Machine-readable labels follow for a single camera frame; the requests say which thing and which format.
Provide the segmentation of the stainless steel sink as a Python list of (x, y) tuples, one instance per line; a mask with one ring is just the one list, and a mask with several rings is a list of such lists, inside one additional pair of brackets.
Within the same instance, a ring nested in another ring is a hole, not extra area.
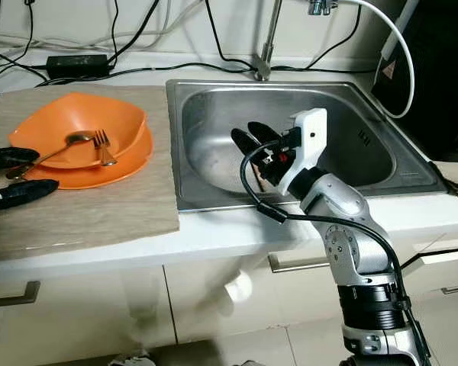
[(292, 115), (326, 109), (327, 146), (319, 166), (366, 197), (442, 193), (446, 186), (364, 91), (351, 82), (166, 83), (176, 201), (181, 212), (250, 208), (240, 181), (235, 128), (263, 123), (282, 133)]

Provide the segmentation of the black appliance with warning label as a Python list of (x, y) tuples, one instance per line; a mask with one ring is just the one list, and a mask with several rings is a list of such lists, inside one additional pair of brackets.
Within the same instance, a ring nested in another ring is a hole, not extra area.
[(406, 0), (396, 22), (414, 62), (414, 97), (397, 125), (432, 160), (458, 162), (458, 0)]

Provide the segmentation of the gold metal fork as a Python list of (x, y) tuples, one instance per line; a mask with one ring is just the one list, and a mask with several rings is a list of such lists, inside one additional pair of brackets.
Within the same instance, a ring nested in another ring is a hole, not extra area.
[(117, 159), (110, 153), (111, 142), (104, 130), (97, 130), (94, 133), (93, 143), (101, 166), (114, 166), (118, 163)]

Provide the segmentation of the steel faucet pipe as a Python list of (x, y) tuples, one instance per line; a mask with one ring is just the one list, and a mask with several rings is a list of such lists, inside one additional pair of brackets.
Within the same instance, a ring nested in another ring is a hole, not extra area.
[(256, 80), (260, 82), (269, 81), (269, 76), (271, 76), (271, 59), (274, 52), (274, 38), (276, 35), (276, 28), (280, 18), (281, 9), (282, 0), (273, 0), (273, 8), (269, 17), (267, 35), (263, 43), (263, 48), (260, 53), (258, 53), (253, 64), (256, 67)]

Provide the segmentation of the gold metal spoon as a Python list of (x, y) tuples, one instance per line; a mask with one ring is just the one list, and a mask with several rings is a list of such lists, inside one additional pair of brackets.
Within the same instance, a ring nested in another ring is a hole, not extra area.
[(91, 139), (92, 132), (89, 131), (69, 133), (69, 135), (65, 137), (65, 146), (63, 146), (62, 149), (55, 150), (54, 152), (51, 152), (46, 156), (37, 158), (36, 160), (31, 161), (30, 163), (23, 164), (23, 166), (13, 168), (11, 171), (5, 174), (5, 177), (8, 178), (8, 180), (20, 180), (20, 178), (22, 178), (24, 174), (29, 172), (32, 168), (36, 167), (41, 162), (44, 162), (45, 160), (57, 156), (57, 154), (62, 153), (65, 150), (68, 150), (68, 148), (73, 146), (73, 144), (89, 142)]

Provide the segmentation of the orange plastic bowl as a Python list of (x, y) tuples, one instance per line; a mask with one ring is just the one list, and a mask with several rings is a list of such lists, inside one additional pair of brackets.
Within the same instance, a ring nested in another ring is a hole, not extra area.
[(131, 102), (86, 93), (69, 93), (48, 102), (27, 116), (7, 136), (13, 147), (33, 149), (41, 156), (55, 153), (44, 167), (79, 169), (101, 164), (90, 142), (79, 143), (58, 152), (71, 133), (92, 135), (104, 131), (111, 143), (108, 150), (118, 163), (127, 156), (146, 158), (153, 152), (153, 137), (147, 126), (147, 113)]
[(138, 137), (126, 153), (117, 157), (118, 163), (113, 166), (93, 166), (77, 169), (55, 169), (37, 166), (24, 174), (24, 180), (58, 181), (61, 191), (82, 191), (82, 189), (99, 188), (114, 182), (130, 178), (149, 163), (153, 154), (152, 133)]

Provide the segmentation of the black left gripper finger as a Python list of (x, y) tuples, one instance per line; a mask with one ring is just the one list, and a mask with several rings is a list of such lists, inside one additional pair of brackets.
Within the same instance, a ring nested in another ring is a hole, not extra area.
[(41, 199), (59, 188), (55, 180), (33, 180), (14, 182), (0, 188), (0, 210), (14, 208)]
[(23, 149), (23, 147), (2, 147), (0, 149), (0, 170), (11, 169), (24, 164), (36, 161), (40, 153), (34, 149)]

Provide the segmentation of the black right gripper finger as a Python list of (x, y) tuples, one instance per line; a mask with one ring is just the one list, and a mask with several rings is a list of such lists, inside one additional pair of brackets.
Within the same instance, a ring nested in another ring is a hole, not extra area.
[(249, 131), (247, 132), (239, 128), (234, 128), (231, 131), (230, 136), (244, 156), (247, 156), (247, 154), (256, 151), (256, 154), (251, 157), (251, 162), (272, 161), (272, 153), (268, 153), (266, 149), (260, 148), (260, 146), (262, 146), (264, 143), (271, 142), (271, 127), (249, 127)]
[(269, 149), (281, 149), (282, 136), (277, 133), (271, 126), (267, 126), (257, 121), (247, 123), (249, 129), (249, 147), (258, 149), (260, 146), (269, 147)]

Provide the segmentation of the black power adapter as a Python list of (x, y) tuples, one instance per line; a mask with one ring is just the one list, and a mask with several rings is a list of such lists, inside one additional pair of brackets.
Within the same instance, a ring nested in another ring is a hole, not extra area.
[(104, 53), (48, 56), (44, 70), (51, 78), (99, 77), (110, 72), (111, 64)]

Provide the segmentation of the cream cabinet door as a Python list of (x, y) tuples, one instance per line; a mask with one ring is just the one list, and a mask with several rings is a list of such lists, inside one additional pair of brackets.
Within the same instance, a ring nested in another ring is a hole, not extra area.
[(329, 266), (273, 273), (268, 255), (197, 259), (163, 266), (178, 345), (215, 346), (243, 335), (284, 332), (300, 364), (350, 353)]
[(0, 366), (37, 366), (176, 344), (160, 266), (40, 280), (33, 303), (0, 307)]

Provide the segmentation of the chrome water valve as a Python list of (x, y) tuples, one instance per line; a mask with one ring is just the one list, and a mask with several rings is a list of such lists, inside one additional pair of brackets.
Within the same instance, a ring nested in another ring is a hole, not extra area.
[(340, 0), (306, 0), (307, 14), (309, 15), (330, 15), (331, 11), (337, 9)]

